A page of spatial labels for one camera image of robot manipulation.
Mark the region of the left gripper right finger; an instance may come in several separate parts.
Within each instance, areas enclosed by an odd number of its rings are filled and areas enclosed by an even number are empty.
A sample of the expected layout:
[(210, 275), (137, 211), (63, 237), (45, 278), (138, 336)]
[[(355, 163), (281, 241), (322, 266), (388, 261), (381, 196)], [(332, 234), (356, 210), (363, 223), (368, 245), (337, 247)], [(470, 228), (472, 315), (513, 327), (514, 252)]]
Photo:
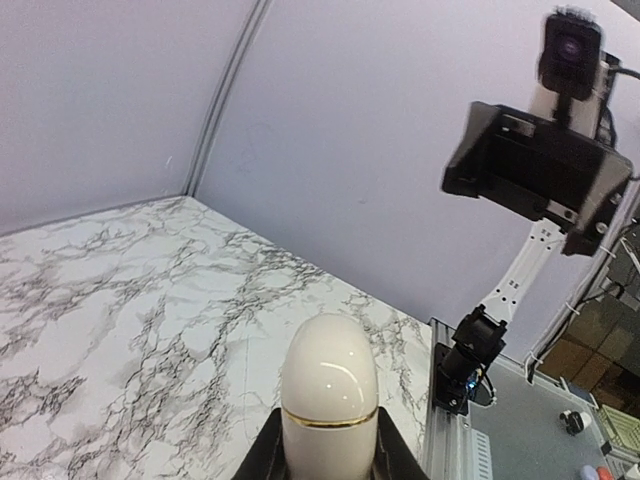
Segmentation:
[(377, 436), (371, 479), (428, 480), (384, 407), (378, 409)]

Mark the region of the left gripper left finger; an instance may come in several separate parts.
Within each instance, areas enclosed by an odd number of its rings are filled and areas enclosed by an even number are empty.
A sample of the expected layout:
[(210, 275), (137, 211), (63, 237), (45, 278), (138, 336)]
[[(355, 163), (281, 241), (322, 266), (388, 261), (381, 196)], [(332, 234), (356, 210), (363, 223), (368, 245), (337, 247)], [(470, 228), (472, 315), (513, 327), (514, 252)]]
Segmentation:
[(281, 409), (275, 408), (241, 461), (233, 480), (284, 480), (289, 471), (284, 454)]

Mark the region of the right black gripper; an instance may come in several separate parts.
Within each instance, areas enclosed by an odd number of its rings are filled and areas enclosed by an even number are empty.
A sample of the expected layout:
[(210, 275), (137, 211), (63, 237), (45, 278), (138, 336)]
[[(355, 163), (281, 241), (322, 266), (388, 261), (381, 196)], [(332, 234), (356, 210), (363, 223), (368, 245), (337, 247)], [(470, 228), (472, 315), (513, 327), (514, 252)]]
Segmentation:
[(471, 103), (443, 173), (452, 195), (486, 198), (531, 221), (559, 226), (566, 256), (592, 256), (633, 173), (608, 146), (504, 105)]

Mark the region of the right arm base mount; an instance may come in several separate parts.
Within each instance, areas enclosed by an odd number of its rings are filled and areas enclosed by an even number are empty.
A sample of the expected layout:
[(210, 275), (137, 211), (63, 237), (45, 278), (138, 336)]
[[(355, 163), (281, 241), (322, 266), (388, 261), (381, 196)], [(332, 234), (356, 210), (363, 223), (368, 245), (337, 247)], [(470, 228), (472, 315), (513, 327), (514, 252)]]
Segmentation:
[(485, 368), (470, 361), (454, 347), (438, 342), (433, 353), (434, 372), (431, 403), (452, 415), (466, 416), (472, 403), (491, 407), (497, 393)]

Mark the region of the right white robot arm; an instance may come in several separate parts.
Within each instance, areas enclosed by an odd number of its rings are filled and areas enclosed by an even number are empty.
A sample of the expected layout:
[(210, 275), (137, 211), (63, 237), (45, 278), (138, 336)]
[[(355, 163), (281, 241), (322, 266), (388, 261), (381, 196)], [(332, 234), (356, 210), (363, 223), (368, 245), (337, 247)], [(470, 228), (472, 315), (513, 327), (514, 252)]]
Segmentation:
[(444, 170), (444, 192), (485, 198), (533, 223), (505, 275), (459, 323), (452, 347), (436, 346), (433, 402), (455, 414), (504, 348), (507, 326), (552, 252), (600, 251), (631, 180), (631, 162), (595, 138), (599, 113), (575, 113), (573, 103), (559, 96), (546, 117), (472, 103)]

